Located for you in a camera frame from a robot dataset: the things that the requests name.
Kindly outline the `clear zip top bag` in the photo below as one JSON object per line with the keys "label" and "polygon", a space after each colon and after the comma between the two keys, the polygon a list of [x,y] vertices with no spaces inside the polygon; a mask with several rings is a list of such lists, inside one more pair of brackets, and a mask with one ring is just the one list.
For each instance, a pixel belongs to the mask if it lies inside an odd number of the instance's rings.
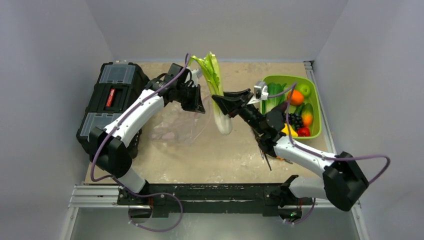
{"label": "clear zip top bag", "polygon": [[169,103],[149,120],[149,138],[177,144],[192,144],[211,120],[211,97],[202,99],[205,113],[185,111],[177,102]]}

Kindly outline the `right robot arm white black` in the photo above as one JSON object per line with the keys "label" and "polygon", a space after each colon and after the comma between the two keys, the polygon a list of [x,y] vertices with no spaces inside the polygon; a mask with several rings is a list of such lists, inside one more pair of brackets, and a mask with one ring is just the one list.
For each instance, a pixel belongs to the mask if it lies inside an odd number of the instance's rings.
{"label": "right robot arm white black", "polygon": [[212,99],[224,115],[230,118],[240,116],[250,126],[264,156],[290,160],[320,177],[318,181],[300,177],[293,180],[280,191],[284,202],[292,204],[299,198],[325,199],[339,210],[348,212],[369,187],[361,168],[347,152],[336,155],[319,151],[290,139],[283,132],[286,101],[262,114],[254,106],[256,96],[249,88],[214,94]]}

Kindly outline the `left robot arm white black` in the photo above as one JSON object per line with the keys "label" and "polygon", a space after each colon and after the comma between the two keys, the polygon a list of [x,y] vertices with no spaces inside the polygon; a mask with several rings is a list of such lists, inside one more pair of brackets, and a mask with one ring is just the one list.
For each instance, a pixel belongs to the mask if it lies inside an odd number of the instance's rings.
{"label": "left robot arm white black", "polygon": [[199,78],[202,70],[173,63],[168,72],[147,82],[134,103],[117,119],[103,128],[94,127],[89,134],[94,153],[90,170],[96,182],[94,167],[107,172],[118,184],[127,188],[129,197],[138,205],[149,199],[149,183],[132,167],[129,146],[142,127],[169,103],[178,102],[186,112],[205,114]]}

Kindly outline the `orange toy fruit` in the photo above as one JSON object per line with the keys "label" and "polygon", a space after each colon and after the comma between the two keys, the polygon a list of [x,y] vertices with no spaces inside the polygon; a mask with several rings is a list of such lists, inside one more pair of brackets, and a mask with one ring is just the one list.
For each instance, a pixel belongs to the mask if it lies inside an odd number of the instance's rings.
{"label": "orange toy fruit", "polygon": [[287,93],[287,100],[292,106],[299,106],[304,102],[305,97],[300,91],[291,90]]}

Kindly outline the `dark toy grapes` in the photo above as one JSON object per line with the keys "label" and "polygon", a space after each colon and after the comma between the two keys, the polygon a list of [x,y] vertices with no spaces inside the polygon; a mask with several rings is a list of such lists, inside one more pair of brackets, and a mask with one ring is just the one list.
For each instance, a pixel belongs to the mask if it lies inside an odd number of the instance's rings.
{"label": "dark toy grapes", "polygon": [[290,113],[288,116],[290,126],[297,132],[304,127],[303,119],[299,114]]}

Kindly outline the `toy cucumber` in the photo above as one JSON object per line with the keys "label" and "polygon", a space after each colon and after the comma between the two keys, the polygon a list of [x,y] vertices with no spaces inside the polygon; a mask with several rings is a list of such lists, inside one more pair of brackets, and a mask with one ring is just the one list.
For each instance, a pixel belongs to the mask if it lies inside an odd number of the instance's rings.
{"label": "toy cucumber", "polygon": [[302,110],[303,110],[303,108],[304,108],[304,106],[305,106],[305,103],[304,102],[302,102],[300,105],[298,105],[297,107],[296,107],[296,109],[295,109],[295,111],[294,111],[294,115],[296,115],[296,116],[301,116],[301,114],[302,114]]}

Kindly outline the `green plastic basket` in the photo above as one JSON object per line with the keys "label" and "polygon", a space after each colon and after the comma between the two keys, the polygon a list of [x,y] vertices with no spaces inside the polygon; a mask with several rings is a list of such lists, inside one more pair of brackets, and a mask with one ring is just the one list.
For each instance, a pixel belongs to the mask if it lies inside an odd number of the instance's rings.
{"label": "green plastic basket", "polygon": [[[267,90],[270,95],[276,95],[283,91],[286,91],[293,84],[308,84],[311,88],[311,95],[308,98],[304,98],[304,103],[310,103],[313,107],[313,122],[308,127],[310,129],[310,136],[308,137],[293,137],[296,140],[309,140],[318,137],[322,132],[322,118],[321,118],[321,105],[318,98],[317,89],[314,83],[307,78],[300,76],[292,76],[292,75],[269,75],[266,76],[263,81],[267,85]],[[269,112],[272,108],[276,107],[279,104],[283,104],[283,113],[282,117],[286,117],[286,103],[288,92],[285,94],[268,99],[266,101],[262,101],[259,105],[259,109],[262,114]],[[297,106],[291,105],[289,102],[289,114],[294,113]]]}

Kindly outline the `green toy apple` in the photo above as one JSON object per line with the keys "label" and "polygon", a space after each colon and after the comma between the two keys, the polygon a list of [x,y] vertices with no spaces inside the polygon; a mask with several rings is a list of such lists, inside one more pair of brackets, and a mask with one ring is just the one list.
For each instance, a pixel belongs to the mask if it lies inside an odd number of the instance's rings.
{"label": "green toy apple", "polygon": [[311,87],[305,83],[297,85],[296,90],[300,92],[304,98],[308,98],[312,93]]}

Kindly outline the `toy mango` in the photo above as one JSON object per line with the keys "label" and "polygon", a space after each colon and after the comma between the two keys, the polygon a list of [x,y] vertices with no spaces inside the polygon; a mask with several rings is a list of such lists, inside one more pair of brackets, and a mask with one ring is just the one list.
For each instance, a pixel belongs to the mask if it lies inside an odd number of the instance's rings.
{"label": "toy mango", "polygon": [[311,103],[306,103],[301,110],[301,118],[304,127],[309,127],[314,120],[314,110]]}

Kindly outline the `red toy pepper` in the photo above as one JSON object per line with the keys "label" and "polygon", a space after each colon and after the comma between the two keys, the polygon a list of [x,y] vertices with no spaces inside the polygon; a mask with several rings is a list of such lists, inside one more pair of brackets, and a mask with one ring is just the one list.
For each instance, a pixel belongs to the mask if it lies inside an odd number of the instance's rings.
{"label": "red toy pepper", "polygon": [[308,127],[301,127],[297,130],[297,136],[298,137],[310,137],[311,132]]}

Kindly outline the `black plastic toolbox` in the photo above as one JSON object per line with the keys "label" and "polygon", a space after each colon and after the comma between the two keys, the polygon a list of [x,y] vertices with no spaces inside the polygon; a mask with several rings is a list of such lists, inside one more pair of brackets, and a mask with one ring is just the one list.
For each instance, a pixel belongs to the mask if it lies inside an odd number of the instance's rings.
{"label": "black plastic toolbox", "polygon": [[100,73],[89,103],[84,110],[76,139],[89,158],[95,152],[90,150],[89,134],[92,128],[103,129],[124,113],[140,96],[149,78],[142,68],[133,62],[107,62]]}

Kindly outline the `orange handled pliers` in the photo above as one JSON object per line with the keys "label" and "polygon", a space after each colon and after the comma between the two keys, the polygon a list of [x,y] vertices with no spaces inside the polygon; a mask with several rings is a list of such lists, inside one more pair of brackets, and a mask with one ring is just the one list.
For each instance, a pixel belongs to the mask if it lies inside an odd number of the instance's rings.
{"label": "orange handled pliers", "polygon": [[258,134],[258,133],[255,133],[254,132],[254,138],[255,138],[255,140],[257,142],[257,145],[258,145],[258,148],[259,148],[259,152],[261,154],[261,157],[263,159],[265,159],[265,162],[266,162],[266,164],[267,164],[267,166],[268,166],[268,168],[269,168],[270,171],[272,171],[272,167],[271,167],[270,161],[268,159],[268,156],[270,156],[272,158],[275,158],[277,160],[280,160],[280,161],[285,161],[285,162],[287,162],[289,164],[293,164],[292,161],[290,161],[288,159],[285,159],[285,158],[283,158],[281,156],[277,156],[276,155],[276,152],[274,150],[274,147],[277,144],[276,140],[279,139],[278,137],[277,138],[272,138],[272,137],[270,137],[267,134]]}

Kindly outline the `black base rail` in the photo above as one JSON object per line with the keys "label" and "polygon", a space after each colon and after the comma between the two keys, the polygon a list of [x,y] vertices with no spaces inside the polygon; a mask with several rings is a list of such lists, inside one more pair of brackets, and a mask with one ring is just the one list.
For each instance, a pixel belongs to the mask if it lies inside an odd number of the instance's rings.
{"label": "black base rail", "polygon": [[286,183],[155,183],[138,196],[119,189],[117,198],[119,206],[151,208],[154,218],[184,212],[299,219],[312,203],[311,197],[295,197]]}

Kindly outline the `aluminium frame rail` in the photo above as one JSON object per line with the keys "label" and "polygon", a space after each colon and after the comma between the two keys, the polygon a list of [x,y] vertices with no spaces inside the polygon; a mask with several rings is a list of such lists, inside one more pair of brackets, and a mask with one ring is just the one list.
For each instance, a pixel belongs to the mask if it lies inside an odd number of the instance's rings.
{"label": "aluminium frame rail", "polygon": [[[69,208],[125,208],[129,204],[119,205],[119,189],[118,185],[75,185],[68,204]],[[241,204],[250,203],[253,200],[183,200],[178,197],[181,203],[231,203]],[[318,208],[335,208],[328,200],[317,199],[315,207]]]}

